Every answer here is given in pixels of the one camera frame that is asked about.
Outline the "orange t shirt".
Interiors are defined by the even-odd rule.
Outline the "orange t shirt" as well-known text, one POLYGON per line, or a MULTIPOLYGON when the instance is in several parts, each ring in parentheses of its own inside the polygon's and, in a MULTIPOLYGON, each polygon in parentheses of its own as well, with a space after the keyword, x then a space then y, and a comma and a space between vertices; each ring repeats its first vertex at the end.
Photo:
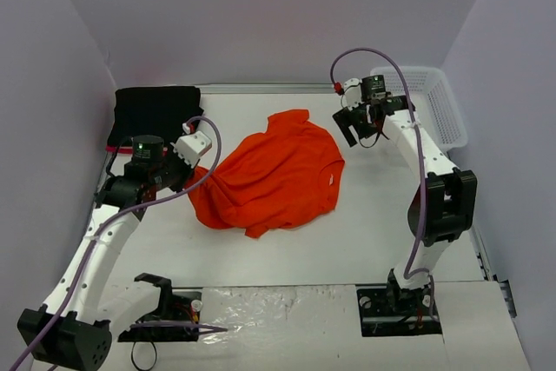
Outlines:
POLYGON ((309 117, 306 109, 275 113, 265 131, 244 138, 215 171, 196 168, 193 179, 203 183, 189 200, 197 220, 258 239, 333 211, 345 161, 331 134, 309 117))

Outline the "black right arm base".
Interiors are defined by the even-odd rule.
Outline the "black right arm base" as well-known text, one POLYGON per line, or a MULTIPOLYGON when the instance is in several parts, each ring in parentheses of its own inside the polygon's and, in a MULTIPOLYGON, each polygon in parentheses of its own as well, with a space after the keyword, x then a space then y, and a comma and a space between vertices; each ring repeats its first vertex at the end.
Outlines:
POLYGON ((438 310, 430 310, 430 289, 418 289, 409 293, 394 305, 389 298, 387 286, 371 285, 356 288, 361 336, 411 337, 441 335, 442 326, 438 310))

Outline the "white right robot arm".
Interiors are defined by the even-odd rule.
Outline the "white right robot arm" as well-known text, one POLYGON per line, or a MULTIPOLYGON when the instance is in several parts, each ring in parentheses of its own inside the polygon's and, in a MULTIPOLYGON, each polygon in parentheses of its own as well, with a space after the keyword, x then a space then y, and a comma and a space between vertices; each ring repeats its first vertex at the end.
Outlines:
POLYGON ((333 118, 348 145, 387 139, 418 181, 407 211, 414 244, 407 260, 393 269, 394 285, 385 292, 387 306, 404 313, 416 303, 415 290, 430 284, 448 245, 471 228, 478 181, 473 171, 459 169, 440 149, 407 95, 387 91, 383 76, 352 78, 335 83, 334 90, 344 103, 333 118))

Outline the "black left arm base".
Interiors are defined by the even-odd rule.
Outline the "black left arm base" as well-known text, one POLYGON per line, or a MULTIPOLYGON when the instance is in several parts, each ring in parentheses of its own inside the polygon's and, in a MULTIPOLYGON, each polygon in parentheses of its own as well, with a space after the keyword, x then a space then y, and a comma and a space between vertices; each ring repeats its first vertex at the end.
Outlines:
MULTIPOLYGON (((162 311, 142 316, 136 323, 147 321, 199 321, 202 292, 199 289, 177 291, 165 302, 162 311)), ((200 331, 182 327, 131 328, 118 337, 118 342, 197 342, 200 331)))

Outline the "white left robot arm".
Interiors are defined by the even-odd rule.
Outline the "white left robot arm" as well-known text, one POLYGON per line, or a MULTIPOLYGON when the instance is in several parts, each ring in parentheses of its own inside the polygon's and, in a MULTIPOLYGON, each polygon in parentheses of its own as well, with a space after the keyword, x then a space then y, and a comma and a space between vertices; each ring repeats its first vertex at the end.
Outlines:
POLYGON ((187 181, 201 158, 221 142, 201 131, 165 144, 159 136, 136 136, 119 176, 108 176, 97 191, 89 227, 69 266, 40 308, 26 308, 17 322, 32 356, 56 367, 98 370, 119 339, 139 340, 149 316, 161 320, 175 306, 171 281, 141 274, 107 303, 101 296, 109 276, 148 208, 162 203, 158 193, 173 197, 191 190, 187 181))

